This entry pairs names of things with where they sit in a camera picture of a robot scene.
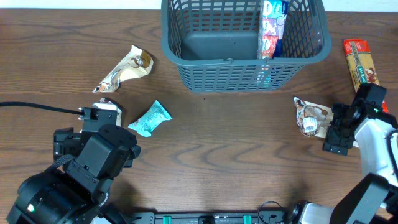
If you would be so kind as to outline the multicolour tissue pack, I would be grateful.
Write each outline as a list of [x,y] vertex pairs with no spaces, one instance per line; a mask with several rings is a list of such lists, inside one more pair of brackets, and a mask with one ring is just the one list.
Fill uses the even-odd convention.
[[257,59],[273,59],[282,55],[282,38],[289,3],[283,0],[263,0],[259,11]]

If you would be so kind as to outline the grey plastic basket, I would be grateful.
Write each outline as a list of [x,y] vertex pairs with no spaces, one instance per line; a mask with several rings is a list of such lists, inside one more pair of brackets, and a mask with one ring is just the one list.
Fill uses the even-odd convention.
[[163,0],[161,10],[162,50],[194,93],[276,90],[331,50],[322,0],[287,2],[281,53],[265,59],[258,0]]

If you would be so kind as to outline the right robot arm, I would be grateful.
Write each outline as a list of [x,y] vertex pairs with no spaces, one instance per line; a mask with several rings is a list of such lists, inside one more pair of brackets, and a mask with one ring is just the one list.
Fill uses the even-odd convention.
[[363,83],[352,104],[332,106],[323,150],[345,156],[357,145],[363,179],[335,207],[297,204],[289,223],[397,223],[397,120],[382,109],[386,91]]

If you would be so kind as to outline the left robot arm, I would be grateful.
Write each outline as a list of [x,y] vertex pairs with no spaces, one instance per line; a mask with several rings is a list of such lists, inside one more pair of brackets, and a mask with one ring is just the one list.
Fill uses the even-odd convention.
[[108,201],[114,178],[140,152],[135,135],[115,124],[93,132],[55,131],[53,164],[20,185],[7,222],[91,223]]

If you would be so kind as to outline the teal snack packet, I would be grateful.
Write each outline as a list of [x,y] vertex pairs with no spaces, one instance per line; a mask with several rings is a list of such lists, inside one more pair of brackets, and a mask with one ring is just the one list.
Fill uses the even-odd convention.
[[149,110],[138,120],[131,123],[128,128],[147,138],[152,136],[153,130],[158,127],[160,123],[170,121],[171,119],[170,113],[158,100],[155,100]]

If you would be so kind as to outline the crumpled beige snack bag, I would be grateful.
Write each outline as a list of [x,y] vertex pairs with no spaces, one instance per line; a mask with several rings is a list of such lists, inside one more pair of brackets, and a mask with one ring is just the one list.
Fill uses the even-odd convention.
[[113,93],[120,83],[150,74],[153,65],[150,54],[132,45],[129,53],[103,78],[93,93]]

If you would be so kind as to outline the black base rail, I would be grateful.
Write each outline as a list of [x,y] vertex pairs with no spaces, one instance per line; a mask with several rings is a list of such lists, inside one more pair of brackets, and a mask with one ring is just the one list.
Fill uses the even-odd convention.
[[265,224],[287,223],[285,210],[227,213],[158,213],[141,212],[126,215],[126,223],[133,224]]

